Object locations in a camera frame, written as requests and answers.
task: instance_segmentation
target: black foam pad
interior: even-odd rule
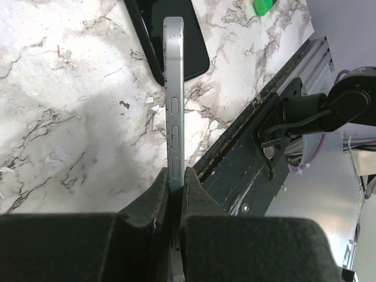
[[[188,217],[187,282],[338,282],[328,241],[311,220]]]

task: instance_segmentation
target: screw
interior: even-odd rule
[[[241,207],[241,211],[243,213],[247,213],[249,211],[249,206],[248,204],[243,204],[242,207]]]
[[[291,132],[289,132],[288,135],[289,135],[291,138],[293,138],[293,139],[296,138],[296,137],[298,137],[298,136],[292,134]]]
[[[264,155],[268,160],[271,160],[274,156],[274,147],[270,146],[270,147],[264,148]]]
[[[303,86],[301,88],[301,95],[302,96],[307,96],[308,95],[308,91],[307,91],[307,88],[305,86]]]

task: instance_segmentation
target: cable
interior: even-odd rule
[[[292,158],[292,157],[290,156],[290,164],[296,163],[297,161],[300,162],[301,157],[302,157],[301,154],[300,154],[299,156],[295,156],[294,158]]]
[[[354,147],[364,146],[364,145],[376,145],[376,140],[370,140],[370,141],[365,141],[365,142],[353,143],[352,145]]]
[[[297,127],[300,127],[300,126],[304,126],[304,125],[307,125],[309,124],[310,122],[313,122],[319,118],[322,118],[323,116],[327,116],[329,115],[330,113],[332,113],[332,111],[330,109],[327,109],[327,110],[324,110],[322,111],[321,113],[317,113],[313,116],[310,116],[306,119],[303,119],[301,120],[300,122],[293,122],[293,123],[285,123],[285,124],[282,124],[282,125],[275,125],[275,126],[272,126],[271,128],[265,130],[265,132],[262,134],[261,136],[261,140],[263,141],[263,143],[261,144],[261,148],[265,148],[265,147],[269,147],[270,146],[270,142],[264,142],[269,135],[271,135],[273,132],[277,131],[277,130],[281,130],[281,129],[284,129],[285,131],[291,129],[291,128],[297,128]]]
[[[325,138],[326,138],[326,134],[323,134],[321,139],[320,139],[320,142],[319,142],[319,144],[316,148],[316,151],[314,152],[314,154],[311,156],[311,158],[306,163],[303,163],[301,166],[293,166],[291,164],[288,164],[288,167],[294,172],[299,172],[299,171],[302,171],[302,170],[310,167],[310,164],[316,159],[319,152],[321,151],[321,148],[324,145]]]
[[[368,152],[376,152],[376,146],[356,146],[352,147],[351,150],[362,150],[362,151],[368,151]]]
[[[366,195],[367,195],[367,191],[366,191],[367,185],[365,185],[365,183],[364,183],[364,180],[363,180],[363,177],[362,177],[362,176],[360,176],[359,178],[360,178],[360,182],[361,182],[361,184],[362,184],[362,188],[363,188],[363,193],[364,193],[364,196],[366,196]]]
[[[348,69],[343,69],[343,70],[341,70],[341,71],[338,73],[337,77],[335,78],[334,85],[336,85],[337,82],[341,80],[341,76],[346,75],[346,74],[348,74],[349,72],[350,72],[350,71],[349,71]]]

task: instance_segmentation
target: green object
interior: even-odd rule
[[[273,7],[273,0],[254,0],[253,8],[258,16],[264,16]]]

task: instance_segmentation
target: phone screen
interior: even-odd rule
[[[181,16],[184,20],[184,79],[192,79],[209,69],[209,56],[191,0],[134,1],[161,71],[163,71],[163,21],[167,16]]]

